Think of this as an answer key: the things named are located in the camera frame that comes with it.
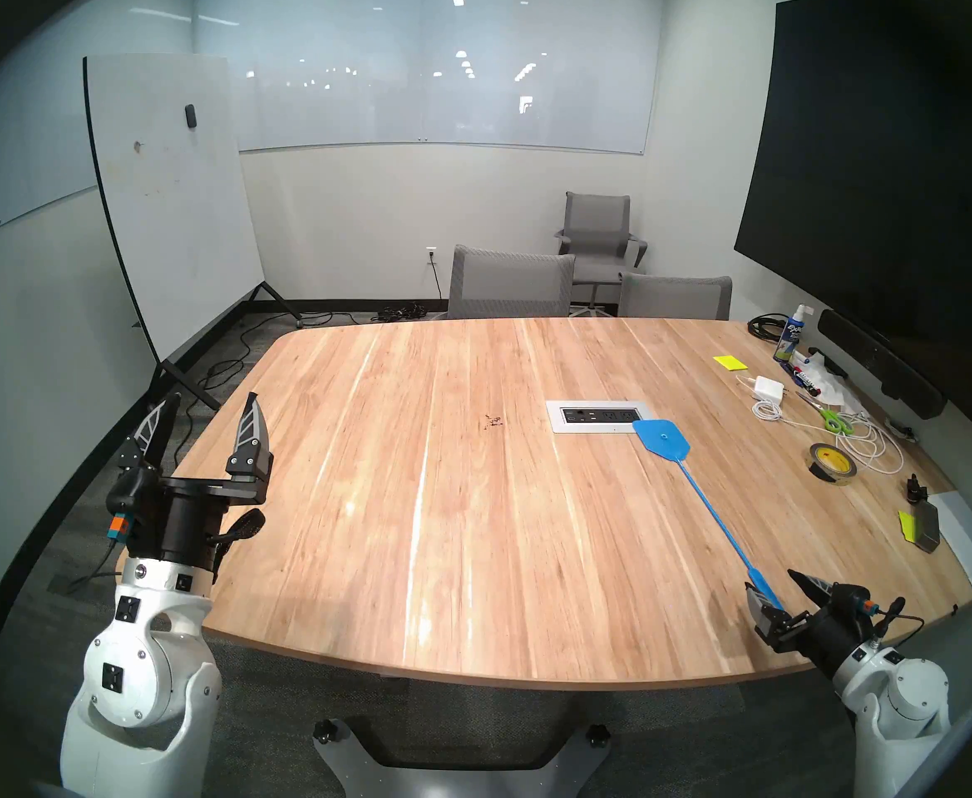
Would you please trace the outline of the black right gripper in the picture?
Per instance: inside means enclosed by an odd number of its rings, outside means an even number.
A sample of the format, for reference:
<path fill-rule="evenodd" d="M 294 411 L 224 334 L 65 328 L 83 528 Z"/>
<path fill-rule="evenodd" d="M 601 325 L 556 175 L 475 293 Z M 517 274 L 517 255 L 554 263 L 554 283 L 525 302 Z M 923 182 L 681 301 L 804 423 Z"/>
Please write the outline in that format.
<path fill-rule="evenodd" d="M 775 653 L 798 652 L 833 680 L 851 655 L 876 636 L 872 612 L 878 606 L 869 593 L 838 593 L 835 582 L 789 569 L 790 579 L 819 610 L 803 619 L 770 603 L 751 582 L 746 582 L 747 602 L 754 631 L 762 640 L 770 640 Z"/>

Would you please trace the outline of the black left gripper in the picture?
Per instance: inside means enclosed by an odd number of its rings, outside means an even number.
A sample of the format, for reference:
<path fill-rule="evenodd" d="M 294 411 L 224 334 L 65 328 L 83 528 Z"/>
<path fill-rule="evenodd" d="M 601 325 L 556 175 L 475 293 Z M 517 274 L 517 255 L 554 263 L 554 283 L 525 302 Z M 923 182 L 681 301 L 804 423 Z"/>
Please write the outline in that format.
<path fill-rule="evenodd" d="M 181 403 L 182 393 L 170 391 L 118 448 L 120 515 L 129 521 L 126 554 L 219 570 L 233 543 L 265 526 L 260 507 L 273 464 L 267 420 L 258 395 L 249 393 L 225 466 L 231 479 L 164 477 L 163 458 Z"/>

